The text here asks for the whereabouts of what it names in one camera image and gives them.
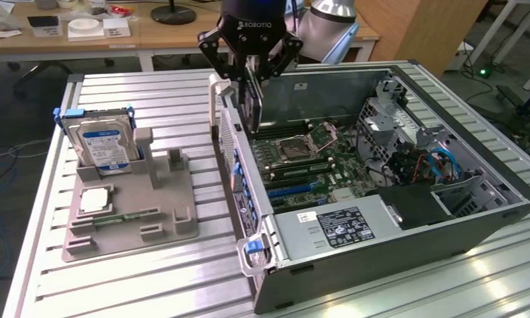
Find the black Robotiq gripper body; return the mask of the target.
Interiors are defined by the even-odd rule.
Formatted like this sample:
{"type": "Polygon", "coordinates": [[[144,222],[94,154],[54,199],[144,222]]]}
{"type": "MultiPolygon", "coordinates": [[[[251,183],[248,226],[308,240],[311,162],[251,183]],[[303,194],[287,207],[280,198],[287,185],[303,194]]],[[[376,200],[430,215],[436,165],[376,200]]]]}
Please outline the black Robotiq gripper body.
{"type": "Polygon", "coordinates": [[[287,1],[223,1],[219,33],[235,55],[268,54],[287,33],[287,1]]]}

